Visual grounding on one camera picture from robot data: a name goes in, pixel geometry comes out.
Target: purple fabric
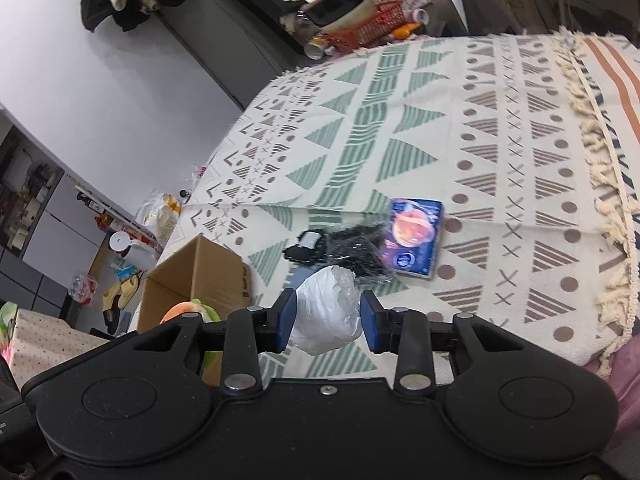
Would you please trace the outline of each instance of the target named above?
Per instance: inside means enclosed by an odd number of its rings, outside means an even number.
[[[640,335],[634,336],[610,357],[611,377],[607,380],[620,404],[620,418],[610,446],[622,443],[640,430]],[[595,372],[600,361],[595,359],[585,368]]]

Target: metal bolt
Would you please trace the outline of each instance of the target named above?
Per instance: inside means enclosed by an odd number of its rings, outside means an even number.
[[[338,388],[331,386],[330,384],[326,384],[325,386],[320,386],[320,393],[323,395],[335,395],[338,393]]]
[[[225,386],[236,392],[251,388],[255,384],[255,377],[249,374],[233,374],[225,379]]]
[[[431,386],[431,379],[422,374],[407,374],[400,377],[400,385],[407,390],[423,390]]]

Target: red plastic basket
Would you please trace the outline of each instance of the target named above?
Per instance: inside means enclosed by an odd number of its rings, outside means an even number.
[[[367,46],[406,23],[402,13],[402,0],[389,0],[376,7],[378,12],[374,16],[346,30],[323,34],[322,38],[339,52],[347,53]]]

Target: yellow slipper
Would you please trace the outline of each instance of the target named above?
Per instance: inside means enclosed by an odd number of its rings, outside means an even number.
[[[120,282],[116,283],[102,293],[102,311],[109,310],[113,306],[113,298],[120,293]]]
[[[140,286],[140,278],[138,275],[131,276],[126,282],[122,283],[120,288],[122,289],[122,294],[120,299],[118,300],[118,308],[122,310],[127,306],[127,303],[131,301],[131,298],[138,291],[138,287]]]

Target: tissue package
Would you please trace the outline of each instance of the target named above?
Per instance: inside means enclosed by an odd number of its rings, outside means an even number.
[[[431,277],[442,223],[442,202],[396,198],[382,243],[382,261],[389,269]]]

